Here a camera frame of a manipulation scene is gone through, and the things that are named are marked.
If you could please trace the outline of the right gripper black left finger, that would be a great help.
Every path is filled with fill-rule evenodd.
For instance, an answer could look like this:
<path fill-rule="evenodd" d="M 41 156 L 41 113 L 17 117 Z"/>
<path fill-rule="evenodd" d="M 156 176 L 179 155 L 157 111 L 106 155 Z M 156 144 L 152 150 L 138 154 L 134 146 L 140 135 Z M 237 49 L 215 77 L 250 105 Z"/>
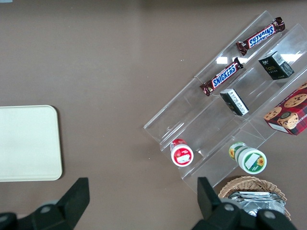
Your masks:
<path fill-rule="evenodd" d="M 89 179 L 79 178 L 55 204 L 47 204 L 31 214 L 34 230 L 72 230 L 90 202 Z"/>

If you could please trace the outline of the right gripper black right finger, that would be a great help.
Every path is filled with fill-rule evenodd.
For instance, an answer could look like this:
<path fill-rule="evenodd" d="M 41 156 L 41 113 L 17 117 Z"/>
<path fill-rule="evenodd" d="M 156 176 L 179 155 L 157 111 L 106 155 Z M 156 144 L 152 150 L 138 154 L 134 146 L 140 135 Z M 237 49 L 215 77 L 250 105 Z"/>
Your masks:
<path fill-rule="evenodd" d="M 199 177 L 197 199 L 203 216 L 194 230 L 257 230 L 256 218 L 236 205 L 222 202 L 206 177 Z"/>

